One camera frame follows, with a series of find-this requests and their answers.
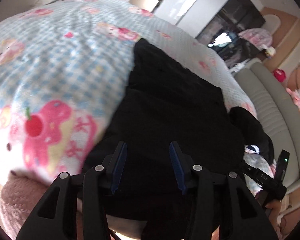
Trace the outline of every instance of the gray cushion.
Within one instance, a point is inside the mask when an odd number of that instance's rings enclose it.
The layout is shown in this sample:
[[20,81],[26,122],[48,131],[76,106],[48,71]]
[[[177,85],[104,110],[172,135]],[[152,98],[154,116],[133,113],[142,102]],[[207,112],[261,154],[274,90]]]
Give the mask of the gray cushion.
[[258,120],[273,142],[275,159],[278,159],[282,149],[290,152],[287,173],[283,181],[286,187],[290,186],[299,179],[299,167],[295,147],[284,118],[267,89],[252,70],[241,70],[235,79],[253,102]]
[[300,113],[284,87],[260,62],[241,70],[235,79],[251,98],[258,119],[274,143],[275,158],[281,149],[290,152],[283,184],[288,193],[300,187]]

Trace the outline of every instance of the blue checkered blanket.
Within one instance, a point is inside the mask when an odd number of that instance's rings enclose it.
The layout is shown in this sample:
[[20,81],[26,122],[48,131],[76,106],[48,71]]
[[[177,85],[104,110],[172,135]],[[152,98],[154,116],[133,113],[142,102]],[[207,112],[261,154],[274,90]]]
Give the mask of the blue checkered blanket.
[[255,115],[223,60],[187,33],[123,0],[68,0],[0,23],[0,182],[10,170],[50,183],[79,173],[102,137],[141,37],[221,87],[228,109]]

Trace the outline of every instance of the pink stuffed toy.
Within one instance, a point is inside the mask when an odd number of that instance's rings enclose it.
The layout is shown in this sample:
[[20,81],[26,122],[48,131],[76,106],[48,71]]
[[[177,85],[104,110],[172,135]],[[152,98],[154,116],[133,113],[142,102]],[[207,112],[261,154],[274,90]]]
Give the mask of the pink stuffed toy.
[[288,94],[291,96],[293,103],[299,108],[300,110],[300,88],[298,90],[292,91],[289,88],[286,88]]

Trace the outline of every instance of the pink pillow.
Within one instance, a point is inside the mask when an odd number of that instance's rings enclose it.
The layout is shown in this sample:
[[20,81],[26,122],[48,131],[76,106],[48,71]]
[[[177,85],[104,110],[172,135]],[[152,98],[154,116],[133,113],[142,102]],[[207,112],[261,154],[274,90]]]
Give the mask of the pink pillow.
[[249,41],[259,50],[269,48],[272,44],[271,33],[262,28],[248,29],[243,32],[240,32],[238,35],[240,38]]

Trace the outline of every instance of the black fabric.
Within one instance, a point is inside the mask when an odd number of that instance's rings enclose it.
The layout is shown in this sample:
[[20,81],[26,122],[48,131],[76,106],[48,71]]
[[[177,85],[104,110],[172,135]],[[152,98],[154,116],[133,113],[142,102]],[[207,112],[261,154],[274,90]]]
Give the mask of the black fabric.
[[[119,189],[104,199],[106,213],[148,220],[143,240],[159,235],[182,239],[191,201],[177,187],[169,158],[170,142],[178,141],[183,153],[211,172],[236,171],[243,177],[244,139],[230,122],[220,88],[144,39],[136,43],[134,57],[125,97],[104,138],[88,155],[83,172],[101,164],[120,140],[126,142],[128,157]],[[214,220],[217,226],[218,215]],[[173,230],[174,236],[166,238]]]
[[274,159],[273,143],[260,122],[248,110],[239,106],[231,108],[229,116],[231,123],[243,134],[244,143],[258,146],[260,155],[271,165]]

